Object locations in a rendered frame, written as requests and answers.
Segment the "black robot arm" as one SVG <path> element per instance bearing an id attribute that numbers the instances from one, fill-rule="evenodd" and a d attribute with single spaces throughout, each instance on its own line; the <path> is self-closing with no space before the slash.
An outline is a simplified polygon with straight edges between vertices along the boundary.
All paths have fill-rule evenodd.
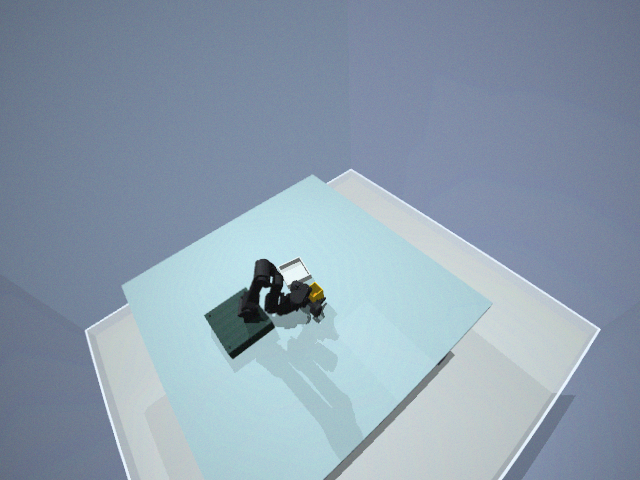
<path id="1" fill-rule="evenodd" d="M 270 283 L 271 277 L 272 284 Z M 267 259 L 257 260 L 255 262 L 253 280 L 249 287 L 249 292 L 246 292 L 240 297 L 237 316 L 243 317 L 245 322 L 247 321 L 246 323 L 260 316 L 257 308 L 259 307 L 259 293 L 262 287 L 270 288 L 264 300 L 264 311 L 270 314 L 275 313 L 280 316 L 287 315 L 296 311 L 300 303 L 309 301 L 308 297 L 312 292 L 312 288 L 302 282 L 294 284 L 296 290 L 284 296 L 284 292 L 281 293 L 283 279 L 283 275 L 278 272 L 275 265 L 270 261 Z"/>

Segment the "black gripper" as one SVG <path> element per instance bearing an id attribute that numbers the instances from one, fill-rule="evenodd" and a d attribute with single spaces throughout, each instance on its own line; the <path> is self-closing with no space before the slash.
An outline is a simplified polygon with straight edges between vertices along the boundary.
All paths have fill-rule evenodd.
<path id="1" fill-rule="evenodd" d="M 291 292 L 292 292 L 292 291 L 294 291 L 294 290 L 296 290 L 296 289 L 294 288 L 294 284 L 296 284 L 296 283 L 298 283 L 298 281 L 297 281 L 297 280 L 295 280 L 295 281 L 293 281 L 293 282 L 291 283 L 291 287 L 290 287 L 290 291 L 291 291 Z M 310 307 L 310 311 L 309 311 L 309 312 L 310 312 L 310 313 L 311 313 L 315 318 L 317 318 L 317 317 L 319 317 L 319 316 L 320 316 L 320 314 L 321 314 L 321 311 L 322 311 L 322 306 L 321 306 L 321 305 L 322 305 L 322 303 L 325 301 L 325 299 L 326 299 L 326 297 L 324 297 L 324 298 L 322 298 L 322 299 L 320 299 L 320 300 L 316 300 L 316 302 L 314 302 L 314 303 L 313 303 L 310 299 L 309 299 L 309 301 L 308 301 L 308 302 L 302 302 L 302 303 L 300 303 L 300 304 L 297 306 L 297 308 L 296 308 L 296 312 L 298 312 L 298 310 L 299 310 L 300 308 L 302 308 L 302 307 L 303 307 L 303 308 L 306 308 L 306 305 L 308 305 L 308 306 Z"/>

